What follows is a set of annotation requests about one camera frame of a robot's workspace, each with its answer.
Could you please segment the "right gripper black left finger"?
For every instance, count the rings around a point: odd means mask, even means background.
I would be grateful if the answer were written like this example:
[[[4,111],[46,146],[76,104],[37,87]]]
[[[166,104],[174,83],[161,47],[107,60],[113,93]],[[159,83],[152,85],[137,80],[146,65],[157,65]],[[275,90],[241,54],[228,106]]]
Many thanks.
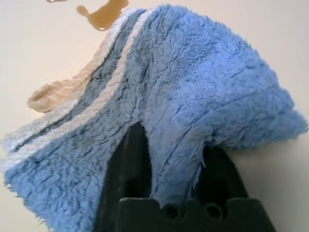
[[[129,127],[108,162],[94,232],[114,231],[120,199],[149,197],[151,170],[146,132],[137,122]]]

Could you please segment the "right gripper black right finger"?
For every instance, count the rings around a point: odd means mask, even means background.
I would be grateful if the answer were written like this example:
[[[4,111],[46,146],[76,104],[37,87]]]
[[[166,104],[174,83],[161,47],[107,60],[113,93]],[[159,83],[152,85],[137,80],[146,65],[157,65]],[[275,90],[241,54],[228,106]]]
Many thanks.
[[[205,147],[201,170],[201,200],[228,201],[249,195],[236,166],[220,147]]]

